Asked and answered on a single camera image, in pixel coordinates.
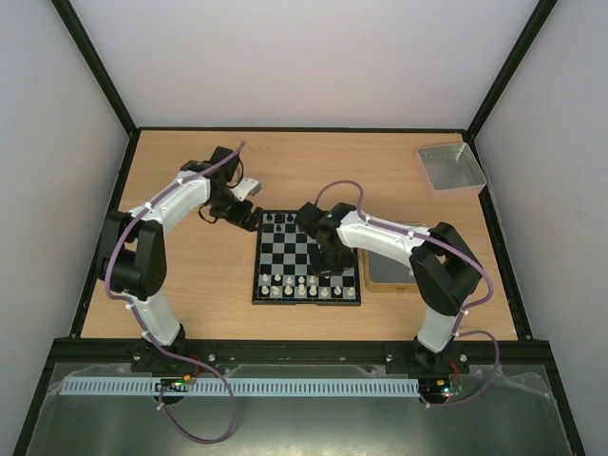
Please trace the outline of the yellow metal tin box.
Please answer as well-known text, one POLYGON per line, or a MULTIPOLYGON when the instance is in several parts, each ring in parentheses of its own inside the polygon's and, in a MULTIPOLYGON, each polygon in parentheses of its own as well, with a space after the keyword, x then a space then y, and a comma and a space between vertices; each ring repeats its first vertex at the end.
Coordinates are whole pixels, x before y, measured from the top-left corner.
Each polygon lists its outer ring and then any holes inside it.
POLYGON ((362 252, 365 287, 372 293, 414 293, 418 287, 410 268, 374 252, 362 252))

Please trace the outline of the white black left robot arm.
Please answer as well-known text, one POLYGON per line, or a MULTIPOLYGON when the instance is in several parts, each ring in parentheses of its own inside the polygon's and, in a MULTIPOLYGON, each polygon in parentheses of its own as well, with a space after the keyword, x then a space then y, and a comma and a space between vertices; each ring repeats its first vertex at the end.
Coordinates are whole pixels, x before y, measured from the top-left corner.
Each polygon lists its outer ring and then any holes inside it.
POLYGON ((248 200, 260 190, 260 182, 244 176, 238 153, 223 148, 218 152, 227 156, 185 163, 157 195, 104 219, 96 275, 106 295, 123 300, 136 316, 142 337, 162 347, 173 345, 182 332, 163 290, 168 235, 195 209, 206 208, 210 224, 223 219, 247 232, 261 223, 262 210, 248 200))

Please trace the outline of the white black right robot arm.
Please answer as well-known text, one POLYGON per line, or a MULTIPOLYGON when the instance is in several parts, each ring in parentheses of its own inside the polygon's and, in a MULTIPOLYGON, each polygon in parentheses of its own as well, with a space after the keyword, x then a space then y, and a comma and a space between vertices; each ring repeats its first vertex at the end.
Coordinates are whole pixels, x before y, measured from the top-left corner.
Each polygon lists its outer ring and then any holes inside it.
POLYGON ((427 306, 413 341, 413 358, 427 372, 445 364, 464 304, 482 278, 475 268, 477 260, 451 225, 441 222, 427 228, 362 217, 346 203, 338 203, 330 211, 307 203, 298 210, 295 223, 315 241, 309 259, 316 275, 350 269, 357 262, 358 250, 408 268, 427 306))

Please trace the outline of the black white chess board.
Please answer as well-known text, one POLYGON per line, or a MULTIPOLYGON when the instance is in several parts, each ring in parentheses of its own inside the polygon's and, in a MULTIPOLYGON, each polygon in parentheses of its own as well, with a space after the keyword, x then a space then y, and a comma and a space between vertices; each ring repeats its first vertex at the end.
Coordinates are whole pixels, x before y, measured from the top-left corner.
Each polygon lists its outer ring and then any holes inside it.
POLYGON ((341 275, 315 275, 309 261, 309 245, 315 240, 303 233, 295 224, 294 211, 270 210, 264 212, 263 220, 257 230, 256 260, 253 278, 252 303, 254 305, 298 305, 312 304, 317 306, 359 306, 362 302, 359 268, 355 266, 344 271, 341 275), (269 283, 262 282, 262 276, 270 277, 269 283), (275 275, 282 276, 281 283, 274 283, 275 275), (288 285, 285 278, 290 276, 294 283, 288 285), (297 296, 298 278, 304 276, 307 287, 306 296, 297 296), (309 277, 315 276, 317 295, 310 296, 309 277), (267 286, 269 294, 263 296, 261 287, 267 286), (278 296, 272 296, 272 287, 280 289, 278 296), (286 296, 284 288, 291 286, 293 294, 286 296), (342 290, 340 297, 333 295, 333 288, 339 286, 342 290), (329 295, 322 297, 320 289, 327 287, 329 295), (348 297, 349 287, 355 288, 355 295, 348 297))

